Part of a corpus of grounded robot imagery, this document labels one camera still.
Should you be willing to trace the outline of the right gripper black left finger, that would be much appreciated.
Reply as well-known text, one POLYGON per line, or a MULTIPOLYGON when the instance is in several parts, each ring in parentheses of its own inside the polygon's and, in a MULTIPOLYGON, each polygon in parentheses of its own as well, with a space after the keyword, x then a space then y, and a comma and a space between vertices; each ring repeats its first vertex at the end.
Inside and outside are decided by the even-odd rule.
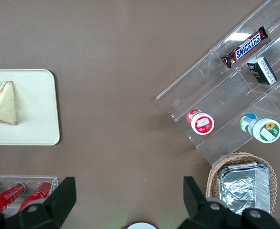
POLYGON ((75 177, 66 177, 43 203, 30 204, 8 218, 0 212, 0 229, 59 229, 76 200, 75 177))

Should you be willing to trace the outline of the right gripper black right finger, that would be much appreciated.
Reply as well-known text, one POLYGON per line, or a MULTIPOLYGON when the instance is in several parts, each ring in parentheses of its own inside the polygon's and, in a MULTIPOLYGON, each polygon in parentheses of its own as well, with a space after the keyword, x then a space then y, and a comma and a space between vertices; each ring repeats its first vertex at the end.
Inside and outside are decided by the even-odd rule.
POLYGON ((183 198, 189 218, 180 229, 280 229, 264 210, 249 208, 238 215, 220 202, 207 200, 192 176, 184 177, 183 198))

